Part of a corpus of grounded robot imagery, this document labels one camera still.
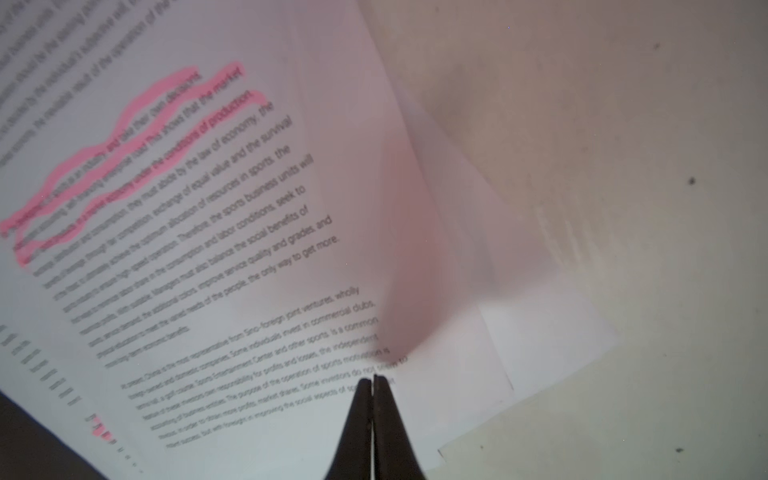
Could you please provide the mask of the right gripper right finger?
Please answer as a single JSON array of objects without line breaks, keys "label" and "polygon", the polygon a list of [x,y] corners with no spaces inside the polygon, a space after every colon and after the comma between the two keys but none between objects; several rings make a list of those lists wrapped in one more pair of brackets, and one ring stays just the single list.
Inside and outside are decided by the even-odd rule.
[{"label": "right gripper right finger", "polygon": [[373,378],[374,470],[378,480],[425,480],[388,380]]}]

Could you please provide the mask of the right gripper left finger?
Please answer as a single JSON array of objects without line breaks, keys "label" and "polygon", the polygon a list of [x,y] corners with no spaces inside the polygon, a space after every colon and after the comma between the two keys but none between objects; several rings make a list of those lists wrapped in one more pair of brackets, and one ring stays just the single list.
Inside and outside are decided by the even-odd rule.
[{"label": "right gripper left finger", "polygon": [[357,384],[326,480],[371,479],[372,416],[372,381],[363,378]]}]

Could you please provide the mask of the white folder black inside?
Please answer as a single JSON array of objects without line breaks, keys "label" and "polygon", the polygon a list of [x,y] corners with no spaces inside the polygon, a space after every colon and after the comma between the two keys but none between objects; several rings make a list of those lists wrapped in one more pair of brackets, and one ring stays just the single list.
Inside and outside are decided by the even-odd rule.
[{"label": "white folder black inside", "polygon": [[78,480],[104,476],[1,394],[1,478]]}]

